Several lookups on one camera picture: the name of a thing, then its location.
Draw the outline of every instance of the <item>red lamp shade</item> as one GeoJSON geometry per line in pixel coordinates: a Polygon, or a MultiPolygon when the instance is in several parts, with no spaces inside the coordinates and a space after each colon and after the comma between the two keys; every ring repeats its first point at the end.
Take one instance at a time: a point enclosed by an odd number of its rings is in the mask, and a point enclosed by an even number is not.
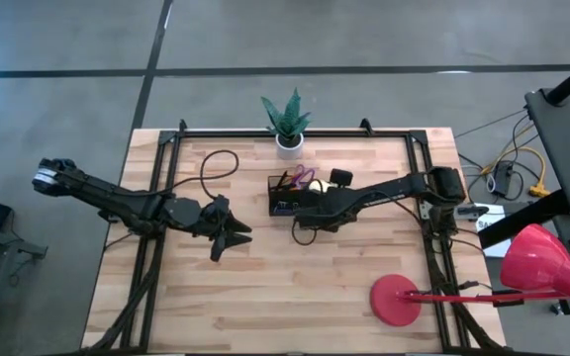
{"type": "Polygon", "coordinates": [[[570,297],[570,256],[551,232],[530,224],[505,255],[501,282],[520,291],[555,290],[570,297]]]}

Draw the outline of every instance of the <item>succulent plant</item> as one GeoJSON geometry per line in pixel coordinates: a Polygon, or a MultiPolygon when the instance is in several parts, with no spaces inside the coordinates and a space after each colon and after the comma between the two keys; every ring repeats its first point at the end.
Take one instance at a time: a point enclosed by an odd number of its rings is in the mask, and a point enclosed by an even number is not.
{"type": "Polygon", "coordinates": [[[261,97],[261,101],[272,123],[272,127],[267,127],[267,129],[273,134],[280,134],[286,140],[292,140],[296,135],[301,134],[310,122],[307,117],[311,113],[299,115],[301,97],[298,95],[298,89],[294,89],[294,94],[289,99],[284,113],[280,113],[269,99],[261,97]]]}

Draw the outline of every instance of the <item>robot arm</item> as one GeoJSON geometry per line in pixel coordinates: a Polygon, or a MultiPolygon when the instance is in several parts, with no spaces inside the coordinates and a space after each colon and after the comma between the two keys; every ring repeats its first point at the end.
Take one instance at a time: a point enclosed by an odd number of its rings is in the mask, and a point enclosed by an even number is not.
{"type": "Polygon", "coordinates": [[[409,174],[361,189],[329,187],[314,206],[294,213],[295,222],[302,229],[336,232],[341,225],[357,221],[362,209],[406,198],[432,204],[430,215],[434,223],[448,228],[454,224],[453,209],[465,200],[465,192],[456,169],[434,167],[427,173],[409,174]]]}
{"type": "Polygon", "coordinates": [[[170,190],[161,192],[131,191],[90,176],[70,159],[42,159],[32,181],[39,193],[60,197],[72,196],[100,209],[99,215],[115,216],[132,232],[147,235],[165,226],[205,235],[213,242],[211,260],[219,261],[228,247],[252,241],[237,232],[251,232],[230,211],[230,201],[219,195],[201,208],[199,202],[175,198],[170,190]]]}

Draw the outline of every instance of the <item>concrete floor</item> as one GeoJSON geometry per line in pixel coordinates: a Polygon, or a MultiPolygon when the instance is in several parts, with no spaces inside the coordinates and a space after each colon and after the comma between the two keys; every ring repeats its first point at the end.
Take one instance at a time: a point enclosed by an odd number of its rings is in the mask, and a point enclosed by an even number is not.
{"type": "MultiPolygon", "coordinates": [[[[0,70],[145,69],[162,3],[0,0],[0,70]]],[[[157,67],[494,64],[570,64],[570,0],[174,0],[157,67]]],[[[525,92],[569,74],[542,70],[157,77],[142,126],[264,127],[259,97],[283,105],[298,87],[314,127],[354,127],[366,117],[376,127],[461,133],[521,109],[525,92]]],[[[44,156],[118,181],[142,88],[142,77],[0,79],[0,202],[17,212],[21,236],[49,245],[6,294],[0,355],[79,346],[107,225],[82,203],[35,193],[30,181],[44,156]]],[[[457,147],[485,164],[515,122],[466,135],[457,147]]],[[[531,146],[541,149],[539,140],[531,146]]],[[[532,156],[520,162],[539,171],[532,156]]],[[[547,174],[546,187],[557,189],[547,174]]],[[[478,186],[474,197],[492,200],[478,186]]],[[[499,261],[489,265],[498,279],[499,261]]],[[[509,346],[570,355],[570,316],[543,304],[501,316],[509,346]]]]}

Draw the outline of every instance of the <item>scissors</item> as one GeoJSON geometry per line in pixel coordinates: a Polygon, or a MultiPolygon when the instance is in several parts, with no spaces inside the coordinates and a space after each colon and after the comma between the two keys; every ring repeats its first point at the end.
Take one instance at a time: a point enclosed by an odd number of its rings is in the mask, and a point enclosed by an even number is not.
{"type": "Polygon", "coordinates": [[[296,188],[298,189],[303,189],[307,184],[314,180],[315,175],[316,170],[314,168],[306,169],[304,165],[299,164],[296,166],[296,171],[292,176],[292,184],[296,185],[296,188]]]}

